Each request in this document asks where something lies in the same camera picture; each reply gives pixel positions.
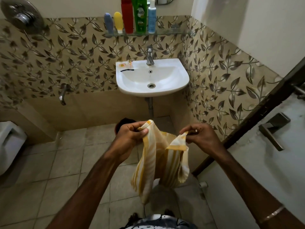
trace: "door frame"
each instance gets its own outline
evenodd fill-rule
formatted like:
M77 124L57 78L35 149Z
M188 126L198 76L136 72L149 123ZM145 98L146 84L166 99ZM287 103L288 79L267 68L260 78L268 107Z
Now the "door frame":
M223 145L226 149L235 144L246 132L261 121L272 109L280 105L295 91L295 86L301 86L305 82L305 57L278 83L278 85L262 100L226 139ZM193 172L198 176L206 169L214 159L208 156Z

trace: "yellow bottle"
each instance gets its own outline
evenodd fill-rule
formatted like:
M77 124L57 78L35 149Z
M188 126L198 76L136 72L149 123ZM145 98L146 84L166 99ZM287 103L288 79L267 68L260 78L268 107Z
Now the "yellow bottle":
M120 12L115 12L113 15L115 28L119 34L123 33L123 18Z

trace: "sink basin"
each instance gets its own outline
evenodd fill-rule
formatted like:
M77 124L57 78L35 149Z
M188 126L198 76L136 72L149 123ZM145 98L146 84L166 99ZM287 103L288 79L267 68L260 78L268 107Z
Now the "sink basin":
M133 61L132 67L122 68L116 62L116 82L123 93L139 97L164 96L184 88L189 75L179 59L157 59L148 66L146 60ZM121 71L127 68L134 70Z

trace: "white toilet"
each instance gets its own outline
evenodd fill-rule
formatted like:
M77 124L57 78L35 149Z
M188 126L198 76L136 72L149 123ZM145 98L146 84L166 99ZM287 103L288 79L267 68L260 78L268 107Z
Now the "white toilet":
M25 132L13 122L0 122L0 175L10 167L26 138Z

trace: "silver bracelet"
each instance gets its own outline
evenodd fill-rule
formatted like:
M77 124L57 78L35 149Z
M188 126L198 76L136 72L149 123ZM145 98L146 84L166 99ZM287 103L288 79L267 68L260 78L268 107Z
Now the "silver bracelet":
M278 208L275 212L273 212L272 214L268 215L266 218L264 218L263 220L261 220L259 223L263 223L265 221L268 221L269 219L272 219L274 216L278 215L283 209L284 209L284 205L280 206L280 208Z

